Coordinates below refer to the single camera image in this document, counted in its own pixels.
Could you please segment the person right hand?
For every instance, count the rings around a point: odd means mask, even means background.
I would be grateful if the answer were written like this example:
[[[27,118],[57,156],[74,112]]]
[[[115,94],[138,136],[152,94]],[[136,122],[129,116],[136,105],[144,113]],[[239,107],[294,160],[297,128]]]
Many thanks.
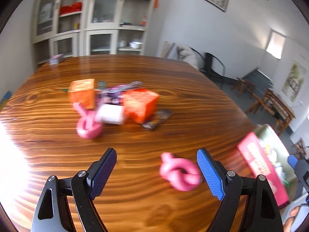
[[[295,207],[290,212],[290,217],[283,224],[283,231],[300,231],[308,216],[308,204]]]

